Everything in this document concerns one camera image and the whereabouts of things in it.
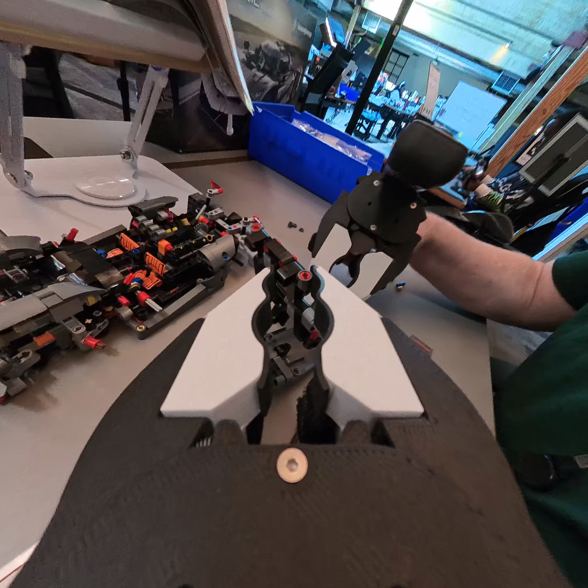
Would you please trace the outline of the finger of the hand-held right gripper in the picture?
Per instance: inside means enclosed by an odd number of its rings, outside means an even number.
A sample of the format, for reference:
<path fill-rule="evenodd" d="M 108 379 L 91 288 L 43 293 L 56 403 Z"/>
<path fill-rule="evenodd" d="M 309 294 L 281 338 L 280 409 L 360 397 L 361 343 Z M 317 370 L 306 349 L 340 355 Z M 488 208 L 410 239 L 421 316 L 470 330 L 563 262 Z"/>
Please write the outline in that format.
<path fill-rule="evenodd" d="M 384 252 L 365 254 L 359 262 L 359 273 L 355 281 L 350 283 L 347 289 L 358 298 L 367 300 L 372 296 L 380 278 L 392 263 L 393 259 Z"/>
<path fill-rule="evenodd" d="M 327 238 L 317 253 L 312 254 L 311 266 L 320 266 L 324 270 L 351 271 L 349 261 L 342 261 L 351 248 L 349 232 L 339 224 L 334 224 Z"/>

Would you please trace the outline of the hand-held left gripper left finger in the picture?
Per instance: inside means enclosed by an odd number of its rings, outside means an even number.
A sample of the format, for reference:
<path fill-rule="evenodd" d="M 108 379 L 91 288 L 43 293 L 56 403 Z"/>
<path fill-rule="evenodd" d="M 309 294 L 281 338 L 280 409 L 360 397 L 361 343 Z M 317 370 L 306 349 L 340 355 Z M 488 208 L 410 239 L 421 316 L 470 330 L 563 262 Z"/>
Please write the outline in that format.
<path fill-rule="evenodd" d="M 235 422 L 249 443 L 261 443 L 264 414 L 259 384 L 265 360 L 256 311 L 269 303 L 265 268 L 204 319 L 160 406 L 166 418 L 199 417 L 213 425 Z"/>

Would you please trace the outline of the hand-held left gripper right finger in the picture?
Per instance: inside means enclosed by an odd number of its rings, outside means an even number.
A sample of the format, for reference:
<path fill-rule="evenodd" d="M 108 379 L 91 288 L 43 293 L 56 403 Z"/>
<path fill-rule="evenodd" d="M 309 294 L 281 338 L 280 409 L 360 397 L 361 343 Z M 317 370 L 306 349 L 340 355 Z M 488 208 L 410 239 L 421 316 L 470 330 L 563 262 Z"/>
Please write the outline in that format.
<path fill-rule="evenodd" d="M 300 443 L 336 443 L 350 423 L 414 419 L 424 407 L 383 319 L 321 266 L 312 267 L 313 376 L 298 399 Z"/>

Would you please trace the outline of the black grey lego frame assembly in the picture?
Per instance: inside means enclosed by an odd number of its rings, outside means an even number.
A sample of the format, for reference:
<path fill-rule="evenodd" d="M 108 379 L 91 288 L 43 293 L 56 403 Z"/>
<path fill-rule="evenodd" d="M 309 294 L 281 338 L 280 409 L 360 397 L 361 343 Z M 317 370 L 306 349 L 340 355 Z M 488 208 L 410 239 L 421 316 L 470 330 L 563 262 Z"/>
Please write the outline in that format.
<path fill-rule="evenodd" d="M 273 386 L 298 380 L 313 368 L 311 351 L 322 342 L 315 327 L 313 275 L 275 238 L 265 239 L 264 265 L 270 269 L 269 327 L 263 334 Z"/>

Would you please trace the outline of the person's right forearm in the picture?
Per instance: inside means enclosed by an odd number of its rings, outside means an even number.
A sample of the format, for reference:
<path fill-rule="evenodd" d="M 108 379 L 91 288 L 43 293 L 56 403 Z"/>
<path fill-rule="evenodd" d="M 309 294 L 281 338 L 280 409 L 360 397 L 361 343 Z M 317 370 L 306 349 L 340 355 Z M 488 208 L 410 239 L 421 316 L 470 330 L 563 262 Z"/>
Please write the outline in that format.
<path fill-rule="evenodd" d="M 546 332 L 576 313 L 555 285 L 554 262 L 477 240 L 432 213 L 417 234 L 410 266 L 467 312 Z"/>

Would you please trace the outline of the large lego car chassis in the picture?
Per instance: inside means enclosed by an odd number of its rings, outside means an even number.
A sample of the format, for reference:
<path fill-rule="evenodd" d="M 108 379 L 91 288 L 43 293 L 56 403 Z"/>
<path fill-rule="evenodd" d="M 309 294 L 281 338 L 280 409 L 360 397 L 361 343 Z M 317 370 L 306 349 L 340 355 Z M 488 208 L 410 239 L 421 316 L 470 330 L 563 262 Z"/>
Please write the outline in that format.
<path fill-rule="evenodd" d="M 172 196 L 130 205 L 128 226 L 86 240 L 1 232 L 1 404 L 55 356 L 104 349 L 111 322 L 146 339 L 223 288 L 232 262 L 253 265 L 246 238 L 264 226 L 217 206 L 222 191 L 211 182 L 181 214 Z"/>

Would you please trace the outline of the lego instruction book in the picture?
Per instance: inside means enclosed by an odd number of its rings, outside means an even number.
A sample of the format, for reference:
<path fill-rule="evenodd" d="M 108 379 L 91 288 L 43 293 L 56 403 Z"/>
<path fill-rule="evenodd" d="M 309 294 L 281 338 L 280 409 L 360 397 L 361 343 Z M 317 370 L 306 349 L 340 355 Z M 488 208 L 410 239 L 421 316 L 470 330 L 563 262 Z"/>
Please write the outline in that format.
<path fill-rule="evenodd" d="M 191 72 L 220 68 L 254 111 L 226 1 L 1 1 L 1 40 Z"/>

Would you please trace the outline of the clear plastic bags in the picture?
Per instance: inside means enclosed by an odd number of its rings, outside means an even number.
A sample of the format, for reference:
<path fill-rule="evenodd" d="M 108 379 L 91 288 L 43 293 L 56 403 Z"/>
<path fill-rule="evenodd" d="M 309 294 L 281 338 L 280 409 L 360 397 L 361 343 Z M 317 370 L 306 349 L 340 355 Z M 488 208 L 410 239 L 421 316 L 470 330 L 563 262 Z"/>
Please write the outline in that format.
<path fill-rule="evenodd" d="M 311 135 L 314 138 L 319 139 L 323 143 L 330 145 L 336 150 L 344 153 L 345 155 L 355 160 L 360 161 L 363 164 L 368 163 L 371 158 L 371 153 L 364 151 L 363 149 L 360 149 L 355 145 L 347 143 L 346 141 L 338 138 L 337 136 L 315 129 L 312 125 L 308 124 L 307 122 L 304 122 L 301 119 L 294 118 L 292 124 L 293 126 L 304 131 L 308 135 Z"/>

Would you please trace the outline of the blue plastic bin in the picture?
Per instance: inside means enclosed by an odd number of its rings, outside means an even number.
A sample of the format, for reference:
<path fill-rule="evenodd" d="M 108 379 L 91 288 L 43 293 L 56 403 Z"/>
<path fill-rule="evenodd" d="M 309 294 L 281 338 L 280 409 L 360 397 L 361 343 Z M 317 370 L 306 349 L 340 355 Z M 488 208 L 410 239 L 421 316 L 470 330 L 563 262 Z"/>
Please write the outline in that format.
<path fill-rule="evenodd" d="M 369 162 L 363 164 L 296 128 L 294 118 L 371 153 Z M 352 191 L 358 178 L 380 172 L 385 158 L 383 153 L 308 112 L 270 102 L 254 102 L 247 153 L 329 203 L 334 203 L 343 191 Z"/>

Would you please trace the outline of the white board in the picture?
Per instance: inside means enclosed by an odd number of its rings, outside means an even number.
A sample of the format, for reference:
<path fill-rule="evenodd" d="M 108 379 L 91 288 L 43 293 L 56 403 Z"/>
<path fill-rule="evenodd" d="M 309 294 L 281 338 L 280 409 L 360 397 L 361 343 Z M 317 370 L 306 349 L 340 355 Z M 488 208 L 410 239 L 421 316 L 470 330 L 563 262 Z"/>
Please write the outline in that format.
<path fill-rule="evenodd" d="M 435 123 L 471 149 L 506 102 L 501 96 L 459 81 L 440 107 Z"/>

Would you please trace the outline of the dark printed box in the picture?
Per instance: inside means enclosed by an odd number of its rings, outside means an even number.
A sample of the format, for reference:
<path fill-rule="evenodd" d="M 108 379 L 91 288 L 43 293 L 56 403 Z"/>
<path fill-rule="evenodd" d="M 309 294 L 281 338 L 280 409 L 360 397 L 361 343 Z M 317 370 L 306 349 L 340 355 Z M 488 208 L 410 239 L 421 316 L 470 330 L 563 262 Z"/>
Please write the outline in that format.
<path fill-rule="evenodd" d="M 236 54 L 254 102 L 292 105 L 317 18 L 298 1 L 227 1 Z M 176 153 L 246 149 L 250 113 L 220 68 L 170 70 L 146 140 Z"/>

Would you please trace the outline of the white book stand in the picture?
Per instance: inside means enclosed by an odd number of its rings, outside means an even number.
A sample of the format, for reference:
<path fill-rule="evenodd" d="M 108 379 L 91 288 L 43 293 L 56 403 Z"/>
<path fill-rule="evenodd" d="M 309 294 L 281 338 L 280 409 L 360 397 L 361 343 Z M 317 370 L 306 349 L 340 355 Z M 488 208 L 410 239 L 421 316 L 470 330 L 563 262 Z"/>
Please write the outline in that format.
<path fill-rule="evenodd" d="M 206 54 L 206 32 L 179 8 L 130 9 L 108 1 L 1 1 L 1 190 L 16 198 L 71 198 L 120 208 L 193 189 L 155 159 L 141 156 L 169 67 L 188 69 Z M 22 81 L 32 46 L 149 65 L 120 154 L 26 159 Z"/>

